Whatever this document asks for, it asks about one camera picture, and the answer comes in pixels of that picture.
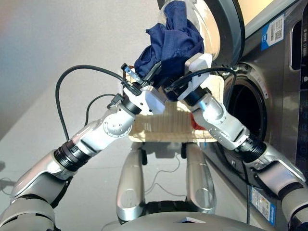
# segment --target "blue fabric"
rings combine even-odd
[[[203,39],[195,26],[187,19],[185,2],[172,1],[164,10],[166,26],[156,24],[146,33],[151,37],[148,46],[135,62],[135,70],[144,77],[159,61],[162,71],[155,77],[154,85],[168,85],[170,78],[184,75],[184,64],[198,52],[204,52]]]

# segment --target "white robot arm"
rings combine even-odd
[[[124,92],[131,99],[126,95],[101,119],[88,124],[61,147],[52,150],[17,181],[11,193],[11,204],[0,217],[1,231],[56,231],[53,208],[62,199],[77,170],[113,141],[126,136],[136,114],[142,110],[148,115],[164,111],[165,97],[151,86],[142,88],[137,96],[130,94],[128,89]]]

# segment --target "label sticker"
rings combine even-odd
[[[265,217],[265,219],[272,225],[275,225],[276,207],[269,202],[258,190],[250,187],[251,190],[251,204]]]
[[[262,28],[261,50],[282,41],[284,38],[284,14]]]

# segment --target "laundry basket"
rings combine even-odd
[[[223,102],[222,77],[210,75],[201,87],[208,87],[213,96]],[[134,142],[216,141],[207,130],[193,128],[191,112],[182,102],[166,102],[165,111],[160,115],[137,115],[129,138]]]

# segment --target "barcode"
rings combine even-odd
[[[282,30],[279,30],[275,33],[275,40],[278,40],[282,37]]]
[[[265,207],[262,207],[262,214],[263,214],[263,216],[268,218],[269,217],[269,210],[266,209]]]
[[[275,24],[272,25],[270,28],[270,41],[273,41],[274,39],[274,30],[275,30]]]

